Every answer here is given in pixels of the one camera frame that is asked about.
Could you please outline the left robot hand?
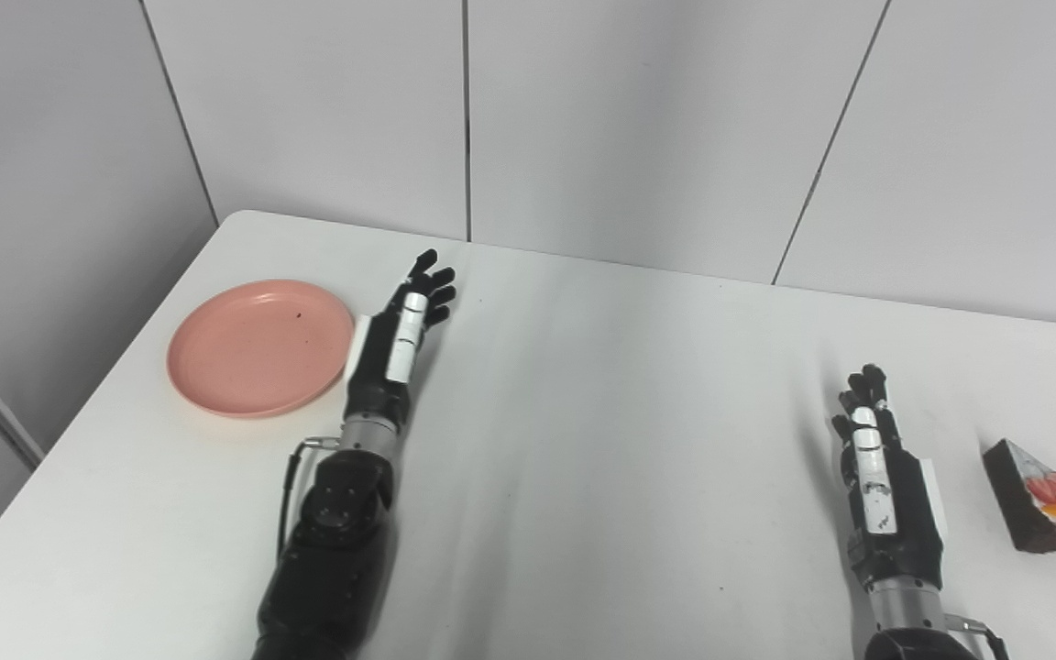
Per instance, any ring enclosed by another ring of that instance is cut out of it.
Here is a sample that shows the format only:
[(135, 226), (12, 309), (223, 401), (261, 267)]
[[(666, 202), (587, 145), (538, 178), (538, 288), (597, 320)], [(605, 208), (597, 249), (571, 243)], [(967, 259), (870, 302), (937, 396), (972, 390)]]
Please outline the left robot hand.
[(402, 430), (413, 402), (410, 383), (429, 329), (451, 317), (456, 271), (438, 268), (428, 249), (414, 261), (384, 308), (366, 318), (348, 348), (344, 421), (382, 419)]

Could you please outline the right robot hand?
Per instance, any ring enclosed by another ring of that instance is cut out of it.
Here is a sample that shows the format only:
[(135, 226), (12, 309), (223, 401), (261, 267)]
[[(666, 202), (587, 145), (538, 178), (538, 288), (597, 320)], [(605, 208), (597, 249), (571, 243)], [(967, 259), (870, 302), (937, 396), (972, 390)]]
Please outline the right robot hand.
[(902, 444), (889, 406), (886, 373), (876, 364), (851, 373), (840, 392), (840, 478), (853, 523), (847, 555), (863, 589), (902, 579), (944, 586), (944, 543), (921, 460)]

